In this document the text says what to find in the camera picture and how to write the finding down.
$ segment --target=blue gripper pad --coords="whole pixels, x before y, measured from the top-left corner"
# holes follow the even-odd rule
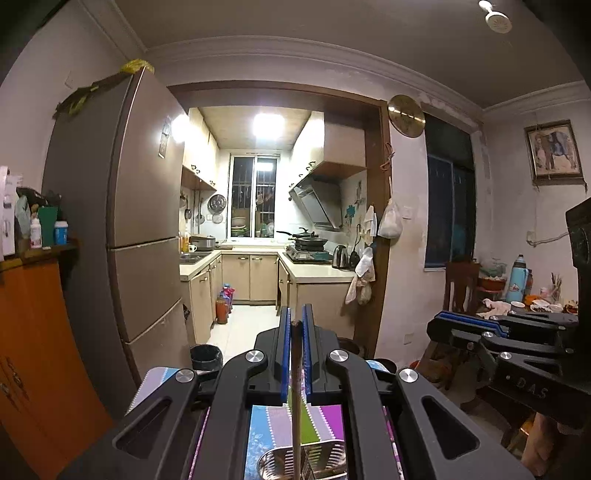
[[[312,394],[312,361],[310,355],[310,335],[313,335],[314,332],[309,331],[308,327],[308,315],[306,313],[306,307],[302,307],[302,332],[304,335],[304,342],[303,342],[303,355],[302,355],[302,363],[303,363],[303,371],[304,371],[304,386],[306,388],[306,396],[310,396]]]
[[[281,359],[281,401],[287,403],[290,386],[290,352],[291,352],[291,309],[287,309],[287,321],[283,332],[283,358]]]
[[[470,323],[472,325],[478,325],[491,332],[495,332],[497,336],[507,338],[508,335],[501,330],[501,326],[497,322],[491,322],[490,320],[480,319],[469,315],[461,315],[452,312],[439,312],[436,315],[439,318],[447,320],[455,320],[456,322]]]

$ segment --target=crown molding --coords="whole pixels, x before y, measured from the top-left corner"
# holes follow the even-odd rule
[[[565,83],[531,92],[484,109],[485,122],[503,121],[511,115],[531,113],[565,103],[591,100],[591,90],[584,81]]]
[[[145,45],[114,0],[78,0],[78,3],[125,58],[145,56]]]
[[[275,56],[317,60],[360,70],[406,84],[480,118],[482,108],[455,90],[407,67],[369,53],[313,40],[261,35],[199,38],[150,48],[147,58],[158,69],[168,64],[211,57]]]

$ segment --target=metal basket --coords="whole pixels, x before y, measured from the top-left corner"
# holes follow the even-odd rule
[[[301,463],[304,480],[344,480],[347,477],[345,443],[325,440],[302,445]],[[262,480],[292,480],[293,449],[277,447],[269,450],[259,459],[258,472]]]

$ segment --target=blue thermos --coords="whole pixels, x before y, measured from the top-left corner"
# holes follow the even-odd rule
[[[506,297],[509,303],[512,301],[523,301],[527,275],[528,270],[525,266],[525,259],[523,255],[520,255],[513,263],[513,268],[511,269],[511,278],[509,279],[509,288],[507,289]]]

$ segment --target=elephant painting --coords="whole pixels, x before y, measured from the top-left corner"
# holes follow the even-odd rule
[[[581,178],[582,172],[570,121],[525,129],[534,182],[540,179]]]

